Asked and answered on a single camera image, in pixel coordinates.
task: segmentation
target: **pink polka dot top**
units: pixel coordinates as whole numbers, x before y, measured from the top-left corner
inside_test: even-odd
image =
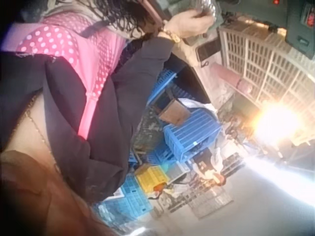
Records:
[[[46,18],[42,24],[20,24],[6,45],[7,51],[64,57],[70,63],[86,89],[87,103],[78,130],[84,139],[88,137],[97,100],[126,42],[108,29],[88,39],[80,37],[78,34],[91,24],[76,13],[61,13]]]

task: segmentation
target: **blue plastic crate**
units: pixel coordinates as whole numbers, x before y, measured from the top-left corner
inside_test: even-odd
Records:
[[[170,87],[171,87],[172,94],[175,98],[188,98],[191,100],[196,100],[188,92],[178,87],[175,83],[172,83]]]
[[[159,166],[161,164],[159,158],[157,157],[157,155],[155,154],[154,151],[147,153],[146,154],[147,160],[148,162],[152,165],[152,166]]]
[[[122,225],[137,219],[126,197],[105,201],[102,205],[107,212],[101,216],[109,226]]]
[[[154,150],[157,158],[159,159],[161,164],[169,163],[172,164],[176,162],[174,154],[172,153],[171,149],[169,149],[168,145],[165,143],[165,140],[156,147]]]
[[[129,154],[129,162],[132,162],[132,163],[138,163],[136,157],[134,156],[134,153],[132,151],[130,151],[130,154]]]
[[[157,82],[154,85],[153,91],[148,99],[147,105],[149,105],[163,91],[163,89],[172,81],[175,76],[175,72],[167,69],[164,69],[159,74]]]
[[[139,217],[153,209],[134,175],[126,176],[122,190],[130,204],[132,216]]]
[[[147,159],[153,166],[165,163],[172,164],[177,161],[164,139],[153,151],[147,154]]]
[[[189,160],[217,138],[221,125],[204,109],[196,109],[180,126],[164,127],[165,142],[180,162]]]
[[[122,185],[123,194],[126,196],[132,194],[134,191],[141,191],[141,187],[134,175],[129,174],[126,176],[125,182]]]

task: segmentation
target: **gold watch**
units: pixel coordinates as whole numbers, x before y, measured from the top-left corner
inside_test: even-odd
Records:
[[[181,41],[181,38],[178,35],[172,33],[169,30],[166,30],[164,27],[159,28],[159,31],[168,35],[175,43],[179,43]]]

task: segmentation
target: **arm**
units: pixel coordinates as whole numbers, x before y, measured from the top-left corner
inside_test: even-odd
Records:
[[[207,31],[213,24],[211,16],[198,17],[200,12],[182,12],[165,23],[166,32],[185,38]],[[121,69],[112,76],[122,129],[129,142],[136,130],[155,81],[168,60],[174,43],[167,33],[148,41]]]
[[[192,164],[192,169],[203,179],[206,179],[205,175],[199,170],[198,165],[196,163]]]
[[[141,120],[153,86],[173,46],[174,43],[167,38],[153,38],[112,76],[120,121],[126,128],[131,125],[131,134]]]

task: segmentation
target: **black cardigan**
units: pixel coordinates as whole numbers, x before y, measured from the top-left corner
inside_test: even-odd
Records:
[[[42,91],[49,142],[65,181],[89,203],[105,199],[125,180],[131,137],[172,47],[168,39],[151,39],[107,80],[87,140],[77,135],[86,90],[71,65],[62,57],[1,52],[1,151]]]

